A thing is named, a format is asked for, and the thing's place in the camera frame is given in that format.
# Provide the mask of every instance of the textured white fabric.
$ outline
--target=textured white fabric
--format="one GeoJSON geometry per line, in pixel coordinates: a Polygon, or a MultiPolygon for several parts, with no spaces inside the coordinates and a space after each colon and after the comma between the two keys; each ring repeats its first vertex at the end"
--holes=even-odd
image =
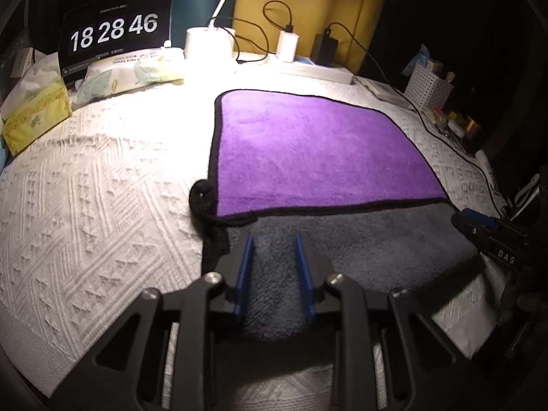
{"type": "MultiPolygon", "coordinates": [[[[4,169],[0,344],[46,395],[142,288],[176,290],[199,276],[202,242],[188,192],[207,175],[213,102],[223,91],[286,91],[379,109],[418,146],[458,208],[495,214],[483,176],[427,135],[416,114],[358,83],[239,69],[207,85],[164,84],[88,105],[4,169]]],[[[465,355],[491,332],[491,299],[502,287],[487,263],[435,315],[465,355]]],[[[330,343],[295,344],[303,357],[285,364],[285,346],[221,348],[221,409],[327,409],[331,366],[322,354],[330,343]]]]}

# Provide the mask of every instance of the clock digit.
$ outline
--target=clock digit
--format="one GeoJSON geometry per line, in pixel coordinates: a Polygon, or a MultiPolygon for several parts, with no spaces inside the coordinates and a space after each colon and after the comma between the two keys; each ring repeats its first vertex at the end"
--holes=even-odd
{"type": "Polygon", "coordinates": [[[158,27],[158,22],[156,21],[158,19],[158,14],[155,13],[149,13],[145,17],[145,31],[150,33],[154,32],[156,28],[158,27]]]}
{"type": "Polygon", "coordinates": [[[80,34],[80,31],[77,30],[74,34],[72,34],[72,37],[70,37],[71,40],[74,40],[72,52],[76,52],[76,49],[78,49],[78,34],[80,34]]]}
{"type": "Polygon", "coordinates": [[[112,24],[112,32],[110,33],[110,37],[113,40],[119,39],[122,35],[124,35],[124,19],[123,18],[117,18],[114,20],[114,23],[112,24]]]}
{"type": "Polygon", "coordinates": [[[140,34],[142,31],[142,14],[136,15],[132,25],[129,27],[129,32],[137,32],[140,34]]]}
{"type": "Polygon", "coordinates": [[[82,41],[80,42],[80,46],[83,48],[87,48],[89,45],[93,43],[93,28],[91,26],[88,26],[86,29],[84,29],[84,32],[82,32],[82,41]]]}
{"type": "Polygon", "coordinates": [[[97,40],[97,43],[103,43],[104,41],[109,41],[110,40],[110,37],[106,34],[109,33],[109,30],[110,30],[110,23],[109,22],[103,22],[101,26],[99,26],[99,30],[102,30],[103,28],[105,28],[105,31],[103,32],[103,34],[101,34],[101,37],[99,37],[99,40],[97,40]]]}

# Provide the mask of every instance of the gray cloth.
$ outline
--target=gray cloth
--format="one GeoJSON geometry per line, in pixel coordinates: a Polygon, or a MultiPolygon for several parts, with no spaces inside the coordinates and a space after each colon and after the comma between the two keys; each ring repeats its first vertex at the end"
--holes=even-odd
{"type": "Polygon", "coordinates": [[[295,234],[309,234],[333,268],[363,287],[389,291],[420,288],[478,258],[476,248],[451,224],[445,203],[327,216],[268,216],[228,228],[231,248],[242,231],[255,238],[245,335],[279,340],[306,329],[295,234]]]}

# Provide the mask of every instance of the yellow tissue package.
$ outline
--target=yellow tissue package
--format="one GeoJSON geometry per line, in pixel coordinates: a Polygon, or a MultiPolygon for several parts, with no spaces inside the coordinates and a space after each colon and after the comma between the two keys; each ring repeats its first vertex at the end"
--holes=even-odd
{"type": "Polygon", "coordinates": [[[5,121],[2,136],[9,151],[15,156],[28,145],[70,117],[72,110],[64,83],[47,86],[34,97],[29,97],[5,121]]]}

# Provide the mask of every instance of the white power strip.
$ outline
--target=white power strip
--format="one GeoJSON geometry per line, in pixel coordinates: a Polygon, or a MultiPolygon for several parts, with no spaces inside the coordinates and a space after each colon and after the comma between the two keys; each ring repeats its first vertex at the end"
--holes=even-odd
{"type": "Polygon", "coordinates": [[[291,75],[311,77],[313,79],[328,80],[329,82],[349,85],[352,83],[353,74],[343,66],[334,64],[332,67],[314,64],[308,57],[295,56],[292,63],[280,61],[275,54],[269,54],[265,67],[291,75]]]}

